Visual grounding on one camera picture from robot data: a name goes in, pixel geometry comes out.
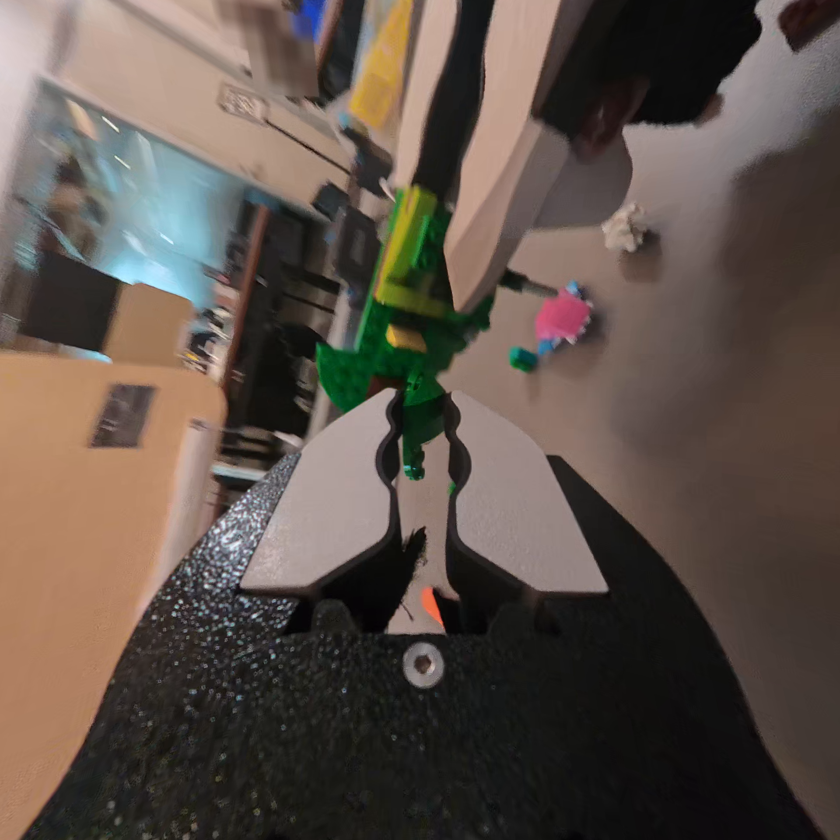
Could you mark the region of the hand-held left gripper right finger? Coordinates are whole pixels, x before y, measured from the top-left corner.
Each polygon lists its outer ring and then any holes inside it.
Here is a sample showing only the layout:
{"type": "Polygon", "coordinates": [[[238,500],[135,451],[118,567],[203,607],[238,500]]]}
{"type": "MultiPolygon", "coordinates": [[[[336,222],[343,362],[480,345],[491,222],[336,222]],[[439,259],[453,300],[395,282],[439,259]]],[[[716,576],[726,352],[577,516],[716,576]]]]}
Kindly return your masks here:
{"type": "Polygon", "coordinates": [[[605,577],[549,459],[462,391],[446,403],[447,575],[469,599],[603,595],[605,577]]]}

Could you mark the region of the wooden topped desk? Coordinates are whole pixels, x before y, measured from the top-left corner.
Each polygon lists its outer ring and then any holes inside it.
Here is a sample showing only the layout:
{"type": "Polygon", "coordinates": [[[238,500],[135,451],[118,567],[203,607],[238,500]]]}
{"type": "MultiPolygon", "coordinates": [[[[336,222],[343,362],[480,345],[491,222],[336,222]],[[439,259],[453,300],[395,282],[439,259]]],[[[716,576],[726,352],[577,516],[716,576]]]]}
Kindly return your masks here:
{"type": "Polygon", "coordinates": [[[224,376],[222,379],[223,393],[228,402],[230,402],[231,391],[234,385],[239,347],[245,336],[245,322],[249,303],[256,285],[257,269],[263,240],[271,216],[270,209],[265,204],[253,204],[252,207],[254,209],[251,218],[252,225],[248,232],[244,266],[240,272],[240,286],[238,289],[237,308],[234,315],[234,328],[227,350],[224,376]]]}

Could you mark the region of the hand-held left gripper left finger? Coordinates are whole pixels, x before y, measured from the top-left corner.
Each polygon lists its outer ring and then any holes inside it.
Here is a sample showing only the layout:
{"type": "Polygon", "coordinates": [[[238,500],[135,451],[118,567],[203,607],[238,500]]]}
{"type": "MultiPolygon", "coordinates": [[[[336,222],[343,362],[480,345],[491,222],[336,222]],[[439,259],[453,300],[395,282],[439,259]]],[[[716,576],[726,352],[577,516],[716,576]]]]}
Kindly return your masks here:
{"type": "Polygon", "coordinates": [[[403,394],[385,388],[308,442],[240,587],[312,598],[402,540],[403,394]]]}

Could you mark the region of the wall marker sign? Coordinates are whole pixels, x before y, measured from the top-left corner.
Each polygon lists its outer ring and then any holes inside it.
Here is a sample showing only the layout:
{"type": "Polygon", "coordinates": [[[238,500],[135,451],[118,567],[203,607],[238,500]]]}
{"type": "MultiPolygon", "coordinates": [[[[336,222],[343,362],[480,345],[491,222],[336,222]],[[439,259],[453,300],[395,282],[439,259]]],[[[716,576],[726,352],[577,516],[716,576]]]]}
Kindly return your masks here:
{"type": "Polygon", "coordinates": [[[222,83],[217,105],[226,114],[258,125],[267,125],[270,117],[268,101],[253,91],[222,83]]]}

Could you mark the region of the green lego model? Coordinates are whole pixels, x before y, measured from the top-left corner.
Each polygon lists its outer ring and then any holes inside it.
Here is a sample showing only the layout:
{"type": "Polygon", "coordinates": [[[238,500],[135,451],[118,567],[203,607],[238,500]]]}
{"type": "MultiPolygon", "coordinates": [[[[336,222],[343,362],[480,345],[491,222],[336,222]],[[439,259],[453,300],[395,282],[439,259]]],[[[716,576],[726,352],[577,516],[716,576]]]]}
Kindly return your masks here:
{"type": "Polygon", "coordinates": [[[487,331],[492,291],[472,311],[456,311],[444,258],[450,212],[418,185],[399,189],[353,347],[317,350],[320,385],[342,413],[380,385],[403,393],[405,476],[425,475],[424,446],[444,432],[445,390],[438,376],[487,331]]]}

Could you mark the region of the yellow lego box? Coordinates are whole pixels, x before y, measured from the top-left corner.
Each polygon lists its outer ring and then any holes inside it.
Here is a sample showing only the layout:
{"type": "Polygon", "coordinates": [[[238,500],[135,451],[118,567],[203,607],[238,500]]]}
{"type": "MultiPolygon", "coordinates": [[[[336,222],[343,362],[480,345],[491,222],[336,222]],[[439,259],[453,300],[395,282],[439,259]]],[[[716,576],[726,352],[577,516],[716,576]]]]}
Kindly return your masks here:
{"type": "Polygon", "coordinates": [[[403,95],[412,1],[365,2],[348,110],[370,130],[383,129],[403,95]]]}

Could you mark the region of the large beige board with label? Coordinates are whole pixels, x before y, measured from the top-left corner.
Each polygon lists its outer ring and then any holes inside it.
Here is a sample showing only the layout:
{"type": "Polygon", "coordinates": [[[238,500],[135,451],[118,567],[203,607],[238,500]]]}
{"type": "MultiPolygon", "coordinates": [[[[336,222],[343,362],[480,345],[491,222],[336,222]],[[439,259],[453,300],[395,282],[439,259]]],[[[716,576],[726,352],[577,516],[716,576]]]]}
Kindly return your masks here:
{"type": "Polygon", "coordinates": [[[1,835],[68,772],[198,539],[227,404],[175,367],[2,352],[1,835]]]}

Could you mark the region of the dark red lego piece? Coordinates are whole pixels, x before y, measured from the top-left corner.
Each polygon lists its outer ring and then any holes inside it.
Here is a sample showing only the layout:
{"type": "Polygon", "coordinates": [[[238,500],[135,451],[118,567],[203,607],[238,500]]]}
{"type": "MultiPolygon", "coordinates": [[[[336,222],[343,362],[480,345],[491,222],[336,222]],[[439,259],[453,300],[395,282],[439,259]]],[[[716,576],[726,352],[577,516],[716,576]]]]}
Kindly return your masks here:
{"type": "Polygon", "coordinates": [[[779,29],[792,53],[798,53],[839,19],[839,1],[793,1],[777,17],[779,29]]]}

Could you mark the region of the person's right hand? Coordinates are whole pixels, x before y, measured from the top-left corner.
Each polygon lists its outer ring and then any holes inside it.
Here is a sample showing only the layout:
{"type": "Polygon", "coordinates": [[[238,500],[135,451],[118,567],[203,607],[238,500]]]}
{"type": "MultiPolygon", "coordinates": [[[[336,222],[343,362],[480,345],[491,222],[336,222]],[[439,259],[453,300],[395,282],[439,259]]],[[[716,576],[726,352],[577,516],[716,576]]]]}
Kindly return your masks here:
{"type": "Polygon", "coordinates": [[[649,79],[631,76],[602,85],[594,95],[574,137],[576,157],[590,163],[601,156],[631,123],[649,90],[649,79]]]}

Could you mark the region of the beige black board on stand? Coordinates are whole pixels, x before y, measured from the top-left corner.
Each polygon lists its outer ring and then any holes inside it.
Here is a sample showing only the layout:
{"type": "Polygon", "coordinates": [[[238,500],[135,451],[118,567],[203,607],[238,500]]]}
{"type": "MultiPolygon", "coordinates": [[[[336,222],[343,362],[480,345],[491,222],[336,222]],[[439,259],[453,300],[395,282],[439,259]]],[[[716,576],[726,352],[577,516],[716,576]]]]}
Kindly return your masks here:
{"type": "Polygon", "coordinates": [[[17,334],[117,364],[182,368],[194,315],[188,299],[48,252],[17,334]]]}

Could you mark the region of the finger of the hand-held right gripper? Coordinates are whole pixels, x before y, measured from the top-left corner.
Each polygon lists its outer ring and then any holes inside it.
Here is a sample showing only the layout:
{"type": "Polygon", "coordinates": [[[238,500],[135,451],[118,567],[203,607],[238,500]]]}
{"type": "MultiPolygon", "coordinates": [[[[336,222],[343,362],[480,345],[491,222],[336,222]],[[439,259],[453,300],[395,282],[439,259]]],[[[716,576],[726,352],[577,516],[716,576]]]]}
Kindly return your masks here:
{"type": "Polygon", "coordinates": [[[504,1],[493,9],[482,99],[445,237],[459,313],[496,288],[570,151],[566,137],[536,116],[570,49],[570,2],[504,1]]]}
{"type": "Polygon", "coordinates": [[[413,3],[392,185],[408,187],[432,138],[433,105],[459,23],[460,2],[413,3]]]}

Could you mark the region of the pink white lego assembly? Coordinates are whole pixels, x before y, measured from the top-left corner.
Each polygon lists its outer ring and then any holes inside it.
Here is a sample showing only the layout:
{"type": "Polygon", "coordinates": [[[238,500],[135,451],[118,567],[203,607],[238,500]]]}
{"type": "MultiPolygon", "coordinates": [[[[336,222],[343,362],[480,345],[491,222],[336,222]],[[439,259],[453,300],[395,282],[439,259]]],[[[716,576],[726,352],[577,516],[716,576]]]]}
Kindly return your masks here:
{"type": "Polygon", "coordinates": [[[534,332],[537,355],[542,358],[560,346],[574,345],[585,336],[594,318],[592,302],[575,280],[545,298],[536,318],[534,332]]]}

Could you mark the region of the white flower lego piece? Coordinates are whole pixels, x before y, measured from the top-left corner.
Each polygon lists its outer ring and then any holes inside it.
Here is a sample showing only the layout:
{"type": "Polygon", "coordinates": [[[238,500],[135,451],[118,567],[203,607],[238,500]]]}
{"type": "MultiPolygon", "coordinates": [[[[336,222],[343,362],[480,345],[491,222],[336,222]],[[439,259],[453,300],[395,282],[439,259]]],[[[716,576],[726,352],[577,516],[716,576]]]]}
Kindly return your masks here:
{"type": "Polygon", "coordinates": [[[635,254],[648,230],[645,210],[636,202],[625,204],[602,224],[604,245],[613,253],[635,254]]]}

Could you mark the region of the blue storage bin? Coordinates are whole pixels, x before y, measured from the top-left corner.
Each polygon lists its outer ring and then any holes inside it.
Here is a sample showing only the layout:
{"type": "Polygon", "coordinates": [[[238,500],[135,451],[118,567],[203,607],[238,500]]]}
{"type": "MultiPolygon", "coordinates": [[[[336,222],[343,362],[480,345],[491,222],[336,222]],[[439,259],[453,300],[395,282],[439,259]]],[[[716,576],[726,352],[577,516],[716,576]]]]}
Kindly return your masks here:
{"type": "Polygon", "coordinates": [[[292,27],[299,39],[317,41],[328,1],[290,1],[292,27]]]}

